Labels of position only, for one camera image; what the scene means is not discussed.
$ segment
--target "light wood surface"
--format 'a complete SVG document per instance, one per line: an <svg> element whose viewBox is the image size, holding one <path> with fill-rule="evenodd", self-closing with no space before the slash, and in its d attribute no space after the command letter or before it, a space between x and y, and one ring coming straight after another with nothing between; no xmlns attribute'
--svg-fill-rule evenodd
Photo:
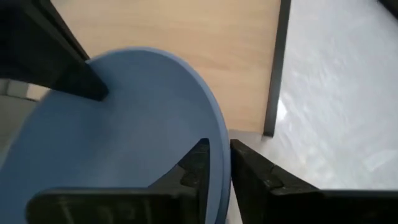
<svg viewBox="0 0 398 224"><path fill-rule="evenodd" d="M90 56L129 46L168 50L186 60L210 86L228 129L262 132L280 0L53 4Z"/></svg>

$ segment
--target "black floor edge trim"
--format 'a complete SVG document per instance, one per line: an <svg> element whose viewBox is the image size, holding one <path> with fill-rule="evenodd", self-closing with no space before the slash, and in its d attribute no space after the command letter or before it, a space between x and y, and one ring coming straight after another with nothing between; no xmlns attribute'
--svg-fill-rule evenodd
<svg viewBox="0 0 398 224"><path fill-rule="evenodd" d="M289 25L290 3L291 0L280 0L279 20L274 50L274 61L272 63L266 120L264 122L263 132L263 135L270 137L274 136L275 131L280 83L282 81L282 69L284 66L287 27Z"/></svg>

